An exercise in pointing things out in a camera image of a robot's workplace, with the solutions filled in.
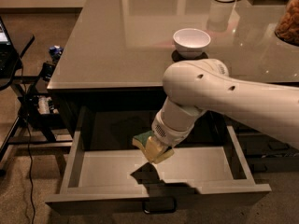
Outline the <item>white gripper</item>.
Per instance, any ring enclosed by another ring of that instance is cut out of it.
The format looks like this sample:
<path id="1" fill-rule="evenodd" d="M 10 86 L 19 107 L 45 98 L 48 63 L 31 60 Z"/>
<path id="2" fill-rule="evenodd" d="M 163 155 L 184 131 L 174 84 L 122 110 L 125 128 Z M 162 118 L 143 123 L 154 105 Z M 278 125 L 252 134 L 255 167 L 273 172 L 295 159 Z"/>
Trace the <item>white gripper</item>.
<path id="1" fill-rule="evenodd" d="M 181 143 L 190 133 L 186 131 L 176 131 L 169 128 L 162 119 L 162 112 L 159 111 L 151 124 L 151 129 L 156 136 L 150 136 L 145 145 L 145 156 L 150 163 L 158 164 L 170 158 L 174 154 L 171 147 Z"/>

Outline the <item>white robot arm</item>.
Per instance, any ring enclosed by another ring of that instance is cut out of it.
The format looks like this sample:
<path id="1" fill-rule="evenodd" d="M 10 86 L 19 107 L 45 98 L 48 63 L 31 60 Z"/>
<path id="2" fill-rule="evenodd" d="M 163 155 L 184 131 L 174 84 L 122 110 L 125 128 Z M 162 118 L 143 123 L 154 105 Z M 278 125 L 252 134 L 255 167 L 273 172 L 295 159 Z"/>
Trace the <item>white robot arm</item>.
<path id="1" fill-rule="evenodd" d="M 144 147 L 150 162 L 173 154 L 194 123 L 213 111 L 299 148 L 299 89 L 234 79 L 216 59 L 182 61 L 164 72 L 167 98 Z"/>

